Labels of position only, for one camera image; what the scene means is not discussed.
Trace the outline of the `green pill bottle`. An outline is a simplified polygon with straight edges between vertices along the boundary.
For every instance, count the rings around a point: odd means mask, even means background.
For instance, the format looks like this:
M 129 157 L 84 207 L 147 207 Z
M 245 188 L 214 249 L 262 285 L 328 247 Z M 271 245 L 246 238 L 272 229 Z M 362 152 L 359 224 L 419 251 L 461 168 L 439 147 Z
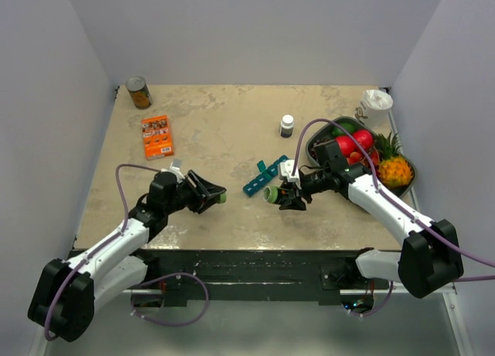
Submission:
M 285 199 L 285 190 L 280 187 L 265 187 L 262 193 L 263 200 L 269 204 L 282 205 Z

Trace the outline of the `teal weekly pill organizer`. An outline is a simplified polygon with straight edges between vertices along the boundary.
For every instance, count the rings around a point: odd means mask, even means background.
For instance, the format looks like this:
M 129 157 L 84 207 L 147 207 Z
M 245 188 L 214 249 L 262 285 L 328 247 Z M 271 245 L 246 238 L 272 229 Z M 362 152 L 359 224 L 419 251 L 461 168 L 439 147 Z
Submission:
M 278 176 L 278 165 L 288 160 L 286 155 L 280 156 L 272 164 L 266 165 L 263 160 L 257 163 L 259 174 L 243 186 L 242 190 L 248 197 L 254 196 L 260 190 L 263 190 L 273 179 Z

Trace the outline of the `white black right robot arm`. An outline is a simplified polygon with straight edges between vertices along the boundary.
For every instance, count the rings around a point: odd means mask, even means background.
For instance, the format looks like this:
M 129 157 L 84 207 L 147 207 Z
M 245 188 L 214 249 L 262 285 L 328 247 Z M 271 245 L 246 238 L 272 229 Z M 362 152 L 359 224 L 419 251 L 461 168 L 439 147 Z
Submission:
M 305 174 L 295 160 L 278 164 L 280 187 L 266 187 L 263 198 L 280 210 L 303 211 L 316 193 L 328 190 L 375 217 L 400 244 L 399 252 L 368 249 L 344 272 L 346 283 L 363 288 L 371 279 L 401 283 L 416 298 L 423 298 L 440 287 L 459 279 L 463 261 L 454 226 L 438 222 L 409 207 L 361 163 L 350 165 L 337 142 L 316 147 L 319 167 Z

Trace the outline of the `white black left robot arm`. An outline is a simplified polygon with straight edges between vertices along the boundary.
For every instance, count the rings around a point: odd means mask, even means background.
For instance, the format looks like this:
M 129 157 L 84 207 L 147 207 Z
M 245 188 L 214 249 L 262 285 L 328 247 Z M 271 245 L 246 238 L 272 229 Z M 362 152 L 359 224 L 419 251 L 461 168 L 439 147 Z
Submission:
M 226 200 L 226 188 L 178 166 L 155 173 L 148 192 L 105 238 L 67 260 L 55 258 L 41 271 L 28 308 L 28 318 L 43 328 L 47 341 L 71 342 L 89 327 L 98 307 L 122 290 L 140 285 L 152 288 L 160 269 L 143 262 L 135 251 L 149 243 L 184 208 L 202 214 Z

